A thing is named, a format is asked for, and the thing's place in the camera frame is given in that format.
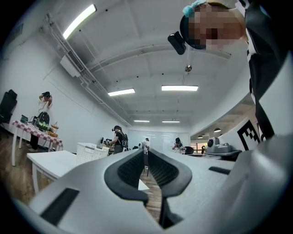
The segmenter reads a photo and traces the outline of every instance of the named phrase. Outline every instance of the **fluorescent light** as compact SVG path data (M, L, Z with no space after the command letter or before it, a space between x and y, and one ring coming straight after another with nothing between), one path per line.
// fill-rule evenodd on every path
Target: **fluorescent light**
M180 121L173 121L173 120L172 120L172 121L162 121L162 122L180 122Z
M197 91L196 85L162 85L162 91Z
M129 94L129 93L135 93L134 89L121 90L121 91L111 92L108 94L109 94L109 96L117 96L117 95L122 95L122 94Z
M63 37L67 39L69 35L76 29L81 22L83 22L86 18L88 18L92 13L96 11L96 7L94 4L90 5L86 8L76 19L69 25L69 27L63 33Z
M134 122L150 122L149 120L135 120Z

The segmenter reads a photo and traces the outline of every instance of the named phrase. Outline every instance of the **red checkered tablecloth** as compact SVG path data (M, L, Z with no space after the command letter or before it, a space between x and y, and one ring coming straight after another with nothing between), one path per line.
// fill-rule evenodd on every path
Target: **red checkered tablecloth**
M20 122L19 120L15 120L12 125L14 125L17 128L22 129L23 131L26 131L27 133L30 133L38 138L44 139L46 141L52 142L54 144L57 144L58 146L63 147L62 140L56 137L49 136L46 132L42 132L39 130L38 127L32 125L31 123L25 124Z

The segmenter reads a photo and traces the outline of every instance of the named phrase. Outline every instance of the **person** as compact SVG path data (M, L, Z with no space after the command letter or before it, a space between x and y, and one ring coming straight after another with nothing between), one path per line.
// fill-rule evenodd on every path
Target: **person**
M197 0L183 9L180 31L182 38L196 49L221 50L240 39L248 44L250 94L255 102L260 138L265 140L274 131L260 99L288 55L288 21L279 18L270 1L238 0L235 6L230 9L221 3ZM288 17L283 10L288 9L282 8L282 17Z
M148 150L150 148L150 145L151 145L150 141L148 140L148 138L146 138L146 140L143 143L143 153L144 154L148 154Z
M107 145L113 145L115 144L115 148L114 148L114 152L113 154L118 154L121 153L123 151L123 146L122 146L122 137L123 137L123 133L122 133L122 128L118 125L116 125L112 131L115 131L115 138L113 141L107 142Z
M177 154L184 154L186 148L183 147L182 142L180 141L180 138L176 138L174 146L172 147L172 150L174 151L174 153Z
M39 109L39 113L40 113L40 110L48 112L49 109L52 107L52 103L53 103L53 98L50 92L48 91L44 92L38 98L41 101L40 102L41 109ZM28 149L29 152L36 153L38 151L38 137L31 134L31 140L30 140L30 143L27 144L27 147L29 148Z

